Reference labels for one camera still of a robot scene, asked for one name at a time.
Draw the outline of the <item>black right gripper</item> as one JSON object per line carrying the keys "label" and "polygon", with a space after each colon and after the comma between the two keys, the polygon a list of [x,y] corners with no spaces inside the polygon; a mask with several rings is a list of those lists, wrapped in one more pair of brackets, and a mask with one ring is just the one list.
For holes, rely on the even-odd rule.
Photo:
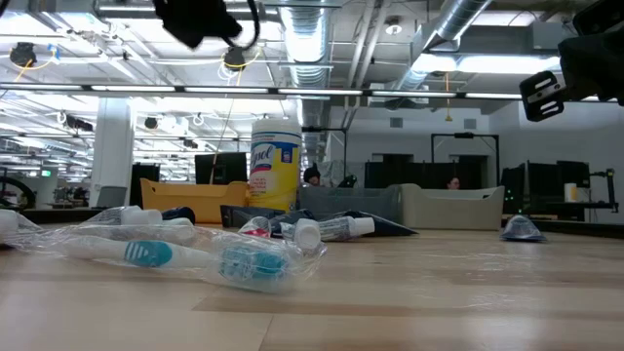
{"label": "black right gripper", "polygon": [[561,114],[567,101],[595,97],[623,103],[623,30],[568,38],[559,44],[563,79],[541,71],[520,84],[526,118],[540,122]]}

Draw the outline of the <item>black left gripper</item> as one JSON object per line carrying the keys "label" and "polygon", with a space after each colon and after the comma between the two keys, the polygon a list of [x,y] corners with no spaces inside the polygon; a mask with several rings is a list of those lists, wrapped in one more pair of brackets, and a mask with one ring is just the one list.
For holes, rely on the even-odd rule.
{"label": "black left gripper", "polygon": [[237,37],[242,26],[227,13],[223,0],[153,0],[156,16],[163,27],[190,49],[205,37]]}

